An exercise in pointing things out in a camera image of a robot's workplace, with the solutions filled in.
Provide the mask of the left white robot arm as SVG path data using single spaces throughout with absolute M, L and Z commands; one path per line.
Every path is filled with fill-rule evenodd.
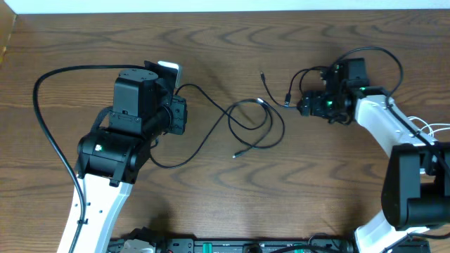
M 187 104 L 171 96 L 153 115 L 103 108 L 78 145 L 75 189 L 59 252 L 106 252 L 113 227 L 158 136 L 182 135 Z

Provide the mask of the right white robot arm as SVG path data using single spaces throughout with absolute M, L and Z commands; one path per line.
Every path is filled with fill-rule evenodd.
M 354 232 L 358 252 L 388 252 L 449 223 L 449 144 L 423 133 L 381 87 L 306 91 L 300 114 L 357 122 L 389 157 L 379 211 Z

